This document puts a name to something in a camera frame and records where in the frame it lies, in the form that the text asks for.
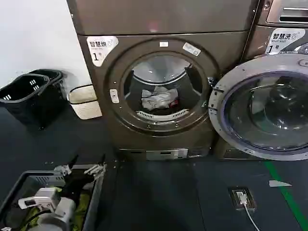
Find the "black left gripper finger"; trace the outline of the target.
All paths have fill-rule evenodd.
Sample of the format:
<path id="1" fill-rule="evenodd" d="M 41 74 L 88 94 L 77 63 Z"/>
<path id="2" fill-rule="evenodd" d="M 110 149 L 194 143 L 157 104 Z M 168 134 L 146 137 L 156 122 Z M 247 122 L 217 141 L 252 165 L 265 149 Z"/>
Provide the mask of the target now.
<path id="1" fill-rule="evenodd" d="M 90 167 L 89 169 L 84 171 L 85 175 L 93 176 L 93 177 L 101 177 L 105 174 L 106 171 L 106 163 L 105 163 L 105 155 L 103 155 L 98 163 Z"/>
<path id="2" fill-rule="evenodd" d="M 77 162 L 79 155 L 75 155 L 67 164 L 56 166 L 54 171 L 60 172 L 63 176 L 68 176 L 72 173 L 72 168 Z"/>

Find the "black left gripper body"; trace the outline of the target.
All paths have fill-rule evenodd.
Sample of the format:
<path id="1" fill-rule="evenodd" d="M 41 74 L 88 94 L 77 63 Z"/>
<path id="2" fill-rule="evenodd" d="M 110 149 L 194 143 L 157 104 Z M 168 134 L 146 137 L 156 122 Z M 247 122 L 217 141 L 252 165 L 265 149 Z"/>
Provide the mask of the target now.
<path id="1" fill-rule="evenodd" d="M 61 191 L 61 195 L 72 195 L 80 193 L 82 188 L 94 181 L 94 177 L 84 173 L 71 173 L 64 176 L 65 185 Z"/>

